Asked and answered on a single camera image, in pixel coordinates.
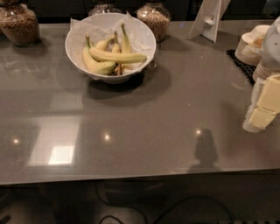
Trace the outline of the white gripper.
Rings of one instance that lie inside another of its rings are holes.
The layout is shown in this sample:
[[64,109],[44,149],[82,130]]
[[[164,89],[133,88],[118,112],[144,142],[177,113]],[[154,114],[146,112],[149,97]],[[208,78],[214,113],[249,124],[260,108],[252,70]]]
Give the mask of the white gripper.
[[250,101],[242,127],[248,132],[258,133],[280,112],[280,74],[271,75],[266,81],[257,78]]

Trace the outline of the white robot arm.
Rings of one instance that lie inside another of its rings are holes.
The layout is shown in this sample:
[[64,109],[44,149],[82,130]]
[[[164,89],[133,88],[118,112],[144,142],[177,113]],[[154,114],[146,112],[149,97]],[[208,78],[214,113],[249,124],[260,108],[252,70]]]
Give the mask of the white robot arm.
[[242,125],[253,133],[265,130],[280,113],[280,17],[266,31],[260,53],[251,105]]

